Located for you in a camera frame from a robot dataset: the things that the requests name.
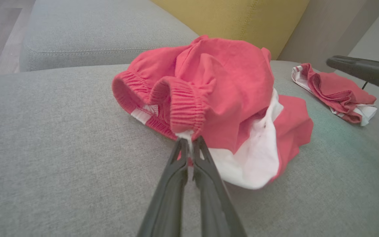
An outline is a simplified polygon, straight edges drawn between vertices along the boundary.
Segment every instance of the sofa backrest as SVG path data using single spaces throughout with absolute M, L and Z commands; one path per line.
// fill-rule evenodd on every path
M 277 59 L 309 0 L 152 0 L 199 35 L 245 40 Z

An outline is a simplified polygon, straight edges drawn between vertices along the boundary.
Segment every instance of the red fabric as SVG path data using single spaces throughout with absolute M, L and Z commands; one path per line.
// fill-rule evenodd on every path
M 279 103 L 283 105 L 283 110 L 274 121 L 274 126 L 280 166 L 273 180 L 283 173 L 287 164 L 299 153 L 299 147 L 311 141 L 314 127 L 306 112 L 305 100 L 280 95 Z
M 146 125 L 175 139 L 194 131 L 209 147 L 233 153 L 249 137 L 252 121 L 270 104 L 274 77 L 270 52 L 248 42 L 208 39 L 140 54 L 112 84 L 128 112 L 158 105 Z
M 357 104 L 374 104 L 376 98 L 359 88 L 355 82 L 335 73 L 314 72 L 311 64 L 302 64 L 302 75 L 308 79 L 311 91 L 335 111 L 344 113 L 342 119 L 360 123 L 362 116 L 353 112 Z

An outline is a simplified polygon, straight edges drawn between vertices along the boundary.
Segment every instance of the sofa seat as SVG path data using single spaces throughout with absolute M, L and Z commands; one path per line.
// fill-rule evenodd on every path
M 311 143 L 260 190 L 227 184 L 248 236 L 379 236 L 379 111 L 347 123 L 272 61 L 280 94 L 306 100 Z M 117 104 L 127 65 L 0 76 L 0 236 L 135 236 L 173 141 Z M 182 236 L 200 236 L 200 193 L 185 188 Z
M 149 0 L 36 0 L 20 71 L 131 63 L 198 37 Z

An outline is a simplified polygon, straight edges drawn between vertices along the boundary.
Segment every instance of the white lining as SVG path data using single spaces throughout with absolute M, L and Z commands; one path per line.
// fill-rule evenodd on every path
M 303 68 L 302 66 L 296 66 L 292 69 L 292 80 L 298 84 L 299 86 L 301 86 L 302 88 L 304 88 L 305 90 L 309 91 L 311 94 L 314 94 L 310 87 L 308 86 L 308 79 L 301 74 Z
M 259 189 L 277 175 L 280 162 L 274 120 L 283 110 L 273 89 L 266 115 L 255 120 L 249 138 L 235 154 L 230 150 L 209 148 L 223 180 L 246 189 Z
M 343 117 L 343 116 L 344 116 L 344 113 L 337 112 L 337 111 L 335 111 L 332 107 L 330 107 L 330 111 L 331 111 L 333 114 L 335 114 L 335 115 L 337 115 L 337 116 L 339 116 L 339 117 Z
M 370 119 L 374 117 L 377 108 L 374 106 L 356 106 L 353 112 L 362 115 L 361 126 L 365 126 L 369 123 Z

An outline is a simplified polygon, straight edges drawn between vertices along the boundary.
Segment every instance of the wooden floor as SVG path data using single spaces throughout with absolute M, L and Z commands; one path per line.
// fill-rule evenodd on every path
M 0 0 L 0 75 L 18 72 L 18 57 L 35 0 Z

